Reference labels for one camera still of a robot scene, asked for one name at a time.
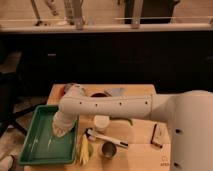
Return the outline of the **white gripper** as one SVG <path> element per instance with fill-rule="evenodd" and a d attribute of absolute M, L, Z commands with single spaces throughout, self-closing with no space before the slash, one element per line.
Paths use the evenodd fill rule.
<path fill-rule="evenodd" d="M 74 127 L 76 121 L 75 115 L 67 115 L 57 111 L 52 121 L 53 134 L 57 137 L 63 137 Z"/>

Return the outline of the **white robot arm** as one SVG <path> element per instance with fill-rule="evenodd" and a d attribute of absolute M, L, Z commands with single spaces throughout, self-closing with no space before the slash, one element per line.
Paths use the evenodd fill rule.
<path fill-rule="evenodd" d="M 213 171 L 213 93 L 91 97 L 72 85 L 59 101 L 53 133 L 64 136 L 79 115 L 148 119 L 171 124 L 171 171 Z"/>

